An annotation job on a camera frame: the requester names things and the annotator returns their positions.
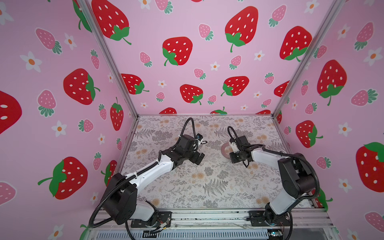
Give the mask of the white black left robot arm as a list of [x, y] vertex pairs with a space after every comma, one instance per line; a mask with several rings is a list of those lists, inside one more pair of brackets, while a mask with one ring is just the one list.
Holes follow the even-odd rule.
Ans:
[[113, 175], [103, 195], [104, 198], [109, 198], [102, 205], [110, 215], [109, 221], [122, 225], [128, 220], [140, 220], [153, 226], [159, 218], [159, 210], [149, 202], [138, 201], [139, 193], [184, 161], [199, 165], [205, 155], [199, 153], [198, 148], [205, 143], [201, 134], [196, 137], [182, 135], [173, 147], [160, 151], [155, 161], [139, 171], [124, 176], [120, 173]]

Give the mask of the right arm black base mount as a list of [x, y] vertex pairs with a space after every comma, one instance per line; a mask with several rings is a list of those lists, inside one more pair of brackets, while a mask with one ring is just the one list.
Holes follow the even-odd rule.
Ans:
[[292, 223], [289, 213], [276, 215], [269, 211], [249, 211], [246, 220], [253, 227], [289, 227]]

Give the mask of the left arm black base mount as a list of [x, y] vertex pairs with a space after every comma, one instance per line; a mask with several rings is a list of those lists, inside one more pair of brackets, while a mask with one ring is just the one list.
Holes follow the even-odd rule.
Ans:
[[132, 220], [131, 228], [168, 228], [171, 226], [172, 212], [155, 212], [148, 221]]

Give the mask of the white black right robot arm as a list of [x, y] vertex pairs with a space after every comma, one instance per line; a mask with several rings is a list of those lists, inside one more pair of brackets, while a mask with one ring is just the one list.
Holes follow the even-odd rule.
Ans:
[[245, 136], [230, 138], [232, 163], [259, 162], [279, 170], [283, 189], [266, 204], [263, 221], [273, 226], [278, 224], [303, 200], [316, 198], [320, 193], [320, 180], [312, 165], [302, 154], [287, 154], [272, 151], [264, 145], [251, 145]]

